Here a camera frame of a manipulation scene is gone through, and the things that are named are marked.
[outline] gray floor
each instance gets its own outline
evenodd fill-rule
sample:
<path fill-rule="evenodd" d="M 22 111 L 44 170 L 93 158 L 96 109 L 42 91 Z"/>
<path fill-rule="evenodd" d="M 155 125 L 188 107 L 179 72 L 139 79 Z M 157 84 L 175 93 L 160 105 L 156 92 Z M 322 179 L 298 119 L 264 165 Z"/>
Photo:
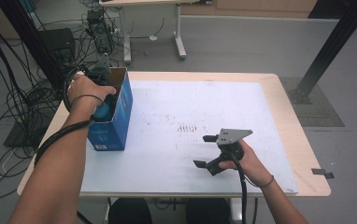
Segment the gray floor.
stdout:
<path fill-rule="evenodd" d="M 151 42 L 133 39 L 133 71 L 191 71 L 275 73 L 302 77 L 336 21 L 264 20 L 184 17 L 182 39 L 187 59 L 177 55 L 172 38 Z M 332 194 L 325 198 L 293 198 L 310 223 L 357 223 L 357 30 L 319 82 L 322 91 L 345 123 L 341 128 L 305 128 L 322 168 L 333 172 Z M 6 91 L 0 78 L 0 114 L 6 110 Z M 2 142 L 13 120 L 0 125 Z M 14 189 L 21 177 L 0 184 L 0 194 Z M 0 223 L 7 222 L 19 196 L 0 199 Z M 104 219 L 106 200 L 81 199 L 79 210 L 94 223 Z M 185 223 L 184 207 L 159 211 L 150 200 L 154 223 Z M 249 201 L 249 217 L 253 206 Z M 257 223 L 272 223 L 264 200 Z"/>

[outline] desk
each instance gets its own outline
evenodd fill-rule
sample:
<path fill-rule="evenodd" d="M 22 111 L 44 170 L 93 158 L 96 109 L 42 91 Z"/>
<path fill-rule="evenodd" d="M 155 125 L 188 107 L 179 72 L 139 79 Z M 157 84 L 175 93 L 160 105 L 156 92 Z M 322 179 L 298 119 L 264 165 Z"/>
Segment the desk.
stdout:
<path fill-rule="evenodd" d="M 280 137 L 281 144 L 288 158 L 293 177 L 298 187 L 295 196 L 328 196 L 331 193 L 330 187 L 323 175 L 312 174 L 311 168 L 320 168 L 318 161 L 307 141 L 307 137 L 293 112 L 293 108 L 287 95 L 276 75 L 273 74 L 245 74 L 245 73 L 185 73 L 185 72 L 129 72 L 131 80 L 158 80 L 158 81 L 221 81 L 221 82 L 254 82 L 259 83 L 264 91 L 264 96 L 275 121 L 275 126 Z M 47 130 L 44 137 L 46 139 L 51 134 L 57 132 L 63 125 L 68 112 L 61 105 Z M 33 172 L 33 163 L 30 164 L 19 187 L 21 194 L 28 177 Z M 150 193 L 147 195 L 134 195 L 125 192 L 111 193 L 81 192 L 81 196 L 93 197 L 191 197 L 182 192 L 169 192 L 164 194 Z M 205 197 L 240 197 L 240 192 L 224 193 L 223 195 L 210 193 L 202 194 Z"/>
<path fill-rule="evenodd" d="M 162 5 L 162 4 L 175 4 L 176 5 L 176 32 L 174 32 L 174 37 L 176 44 L 178 46 L 178 55 L 184 60 L 187 56 L 184 45 L 181 40 L 180 32 L 180 14 L 182 3 L 194 3 L 199 0 L 111 0 L 107 2 L 100 1 L 101 7 L 115 7 L 118 9 L 121 20 L 121 31 L 123 35 L 123 60 L 125 63 L 130 63 L 132 61 L 131 49 L 130 49 L 130 36 L 127 34 L 126 23 L 125 23 L 125 13 L 124 7 L 128 6 L 142 6 L 142 5 Z"/>

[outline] person's leg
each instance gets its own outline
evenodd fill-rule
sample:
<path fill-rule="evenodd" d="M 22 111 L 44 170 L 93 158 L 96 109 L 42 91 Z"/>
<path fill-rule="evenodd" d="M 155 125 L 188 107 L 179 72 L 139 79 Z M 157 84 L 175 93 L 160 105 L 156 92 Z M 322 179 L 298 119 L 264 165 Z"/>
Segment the person's leg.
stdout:
<path fill-rule="evenodd" d="M 185 210 L 188 224 L 230 224 L 230 208 L 223 198 L 191 198 Z"/>
<path fill-rule="evenodd" d="M 108 224 L 152 224 L 146 200 L 119 198 L 109 207 Z"/>

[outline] blue box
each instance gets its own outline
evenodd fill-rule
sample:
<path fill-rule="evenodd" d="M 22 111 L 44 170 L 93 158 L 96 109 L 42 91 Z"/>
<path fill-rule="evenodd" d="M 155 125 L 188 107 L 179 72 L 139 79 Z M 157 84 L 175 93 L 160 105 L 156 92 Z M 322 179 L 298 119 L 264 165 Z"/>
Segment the blue box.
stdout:
<path fill-rule="evenodd" d="M 125 149 L 132 112 L 132 90 L 126 68 L 111 68 L 107 80 L 118 94 L 114 114 L 111 121 L 91 125 L 88 139 L 96 151 L 121 151 Z"/>

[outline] bracelet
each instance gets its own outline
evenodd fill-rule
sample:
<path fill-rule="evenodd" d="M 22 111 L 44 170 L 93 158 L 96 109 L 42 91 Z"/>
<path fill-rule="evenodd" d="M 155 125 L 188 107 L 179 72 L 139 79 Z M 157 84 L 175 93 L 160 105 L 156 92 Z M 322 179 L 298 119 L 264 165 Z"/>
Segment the bracelet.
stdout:
<path fill-rule="evenodd" d="M 97 100 L 99 100 L 101 104 L 103 103 L 103 100 L 100 99 L 99 97 L 95 96 L 95 95 L 84 94 L 84 95 L 80 95 L 79 97 L 75 98 L 75 99 L 73 100 L 73 102 L 71 102 L 71 105 L 73 105 L 79 98 L 82 98 L 82 97 L 84 97 L 84 96 L 91 96 L 91 97 L 96 98 Z"/>
<path fill-rule="evenodd" d="M 270 180 L 267 184 L 262 185 L 262 186 L 257 186 L 257 187 L 258 187 L 258 188 L 260 188 L 260 189 L 262 189 L 262 188 L 266 188 L 266 187 L 268 187 L 269 185 L 271 185 L 271 184 L 272 184 L 272 182 L 274 182 L 274 179 L 275 179 L 275 177 L 272 175 L 271 180 Z"/>

